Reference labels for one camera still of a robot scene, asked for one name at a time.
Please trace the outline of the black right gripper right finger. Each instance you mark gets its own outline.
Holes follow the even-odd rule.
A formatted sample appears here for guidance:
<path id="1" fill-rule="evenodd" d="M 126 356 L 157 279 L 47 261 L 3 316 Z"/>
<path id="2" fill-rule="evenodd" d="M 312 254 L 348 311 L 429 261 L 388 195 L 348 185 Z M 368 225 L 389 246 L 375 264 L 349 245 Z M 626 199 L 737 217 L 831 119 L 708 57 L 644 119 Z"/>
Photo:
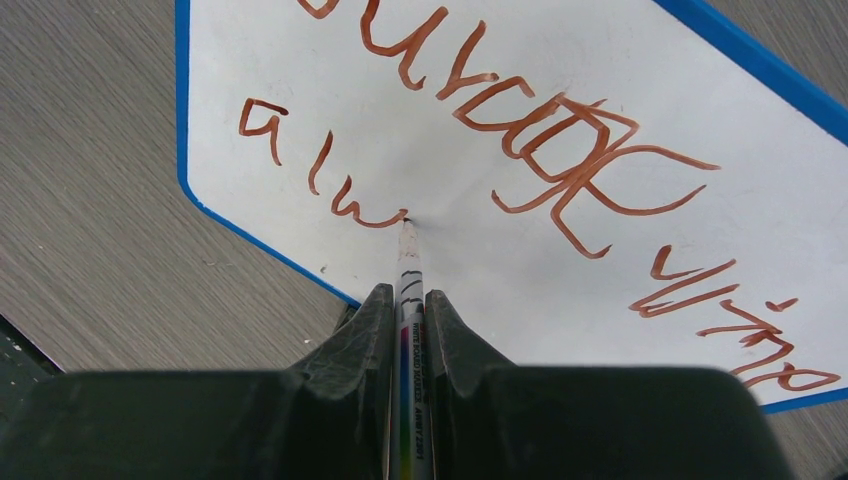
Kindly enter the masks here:
<path id="1" fill-rule="evenodd" d="M 733 376 L 682 367 L 519 366 L 427 294 L 440 479 L 789 479 Z"/>

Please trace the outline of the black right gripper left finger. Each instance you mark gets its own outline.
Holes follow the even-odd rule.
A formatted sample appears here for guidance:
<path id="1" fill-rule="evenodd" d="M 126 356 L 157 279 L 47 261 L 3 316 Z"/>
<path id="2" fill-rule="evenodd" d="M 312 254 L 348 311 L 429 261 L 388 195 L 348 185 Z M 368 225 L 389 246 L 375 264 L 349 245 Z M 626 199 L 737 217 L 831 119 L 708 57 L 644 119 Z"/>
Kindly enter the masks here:
<path id="1" fill-rule="evenodd" d="M 1 437 L 5 479 L 382 479 L 394 295 L 283 370 L 122 371 L 36 386 Z"/>

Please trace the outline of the white whiteboard marker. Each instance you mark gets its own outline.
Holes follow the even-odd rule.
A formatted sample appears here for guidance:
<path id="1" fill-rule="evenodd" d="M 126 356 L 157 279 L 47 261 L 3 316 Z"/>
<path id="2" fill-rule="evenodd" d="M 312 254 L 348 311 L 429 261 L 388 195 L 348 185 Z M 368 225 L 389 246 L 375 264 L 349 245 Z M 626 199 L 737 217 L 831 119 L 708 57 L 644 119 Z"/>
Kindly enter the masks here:
<path id="1" fill-rule="evenodd" d="M 409 219 L 403 220 L 400 231 L 398 272 L 389 477 L 432 479 L 423 269 L 417 233 Z"/>

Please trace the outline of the blue framed whiteboard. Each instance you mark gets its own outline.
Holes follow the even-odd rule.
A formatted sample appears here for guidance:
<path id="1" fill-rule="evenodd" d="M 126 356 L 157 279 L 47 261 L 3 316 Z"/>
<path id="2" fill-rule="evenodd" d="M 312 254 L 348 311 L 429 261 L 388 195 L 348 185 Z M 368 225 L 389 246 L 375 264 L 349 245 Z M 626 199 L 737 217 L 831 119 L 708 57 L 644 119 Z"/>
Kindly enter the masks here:
<path id="1" fill-rule="evenodd" d="M 847 111 L 703 1 L 179 1 L 180 184 L 342 299 L 515 363 L 847 396 Z"/>

